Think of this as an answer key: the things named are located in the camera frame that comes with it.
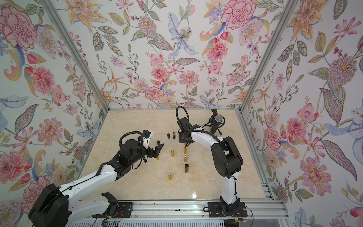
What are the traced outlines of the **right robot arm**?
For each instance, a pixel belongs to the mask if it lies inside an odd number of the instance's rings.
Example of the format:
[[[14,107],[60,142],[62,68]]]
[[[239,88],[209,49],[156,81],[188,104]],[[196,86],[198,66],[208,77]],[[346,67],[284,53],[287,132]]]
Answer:
[[[244,163],[233,138],[222,138],[222,128],[225,117],[212,109],[212,115],[204,126],[192,125],[190,116],[183,106],[176,108],[176,119],[179,126],[178,140],[187,148],[193,143],[199,143],[210,149],[214,167],[223,179],[223,191],[220,196],[221,211],[227,215],[239,209],[240,199],[237,192],[237,178]]]

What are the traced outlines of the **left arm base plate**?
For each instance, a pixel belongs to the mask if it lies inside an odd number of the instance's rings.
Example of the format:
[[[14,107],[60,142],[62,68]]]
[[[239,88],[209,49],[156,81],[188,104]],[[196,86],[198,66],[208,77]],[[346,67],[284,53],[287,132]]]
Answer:
[[[130,218],[132,208],[132,202],[118,202],[117,204],[109,205],[106,211],[100,216],[105,218]]]

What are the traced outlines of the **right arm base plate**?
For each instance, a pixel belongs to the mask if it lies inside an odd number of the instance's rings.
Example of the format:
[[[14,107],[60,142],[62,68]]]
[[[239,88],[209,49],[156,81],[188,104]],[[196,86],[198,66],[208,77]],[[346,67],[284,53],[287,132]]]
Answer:
[[[208,202],[207,211],[210,218],[247,218],[248,213],[244,202],[236,201],[233,204],[222,202]]]

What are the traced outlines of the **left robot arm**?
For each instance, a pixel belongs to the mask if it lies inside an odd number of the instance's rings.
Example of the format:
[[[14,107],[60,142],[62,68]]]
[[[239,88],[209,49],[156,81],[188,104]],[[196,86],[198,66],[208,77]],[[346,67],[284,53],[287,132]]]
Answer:
[[[119,139],[119,151],[98,170],[73,182],[46,186],[29,212],[34,227],[65,227],[74,221],[101,215],[108,218],[123,212],[118,200],[111,193],[84,200],[83,197],[98,188],[115,182],[134,169],[135,163],[146,163],[158,158],[164,144],[149,146],[153,133],[148,130],[131,131]]]

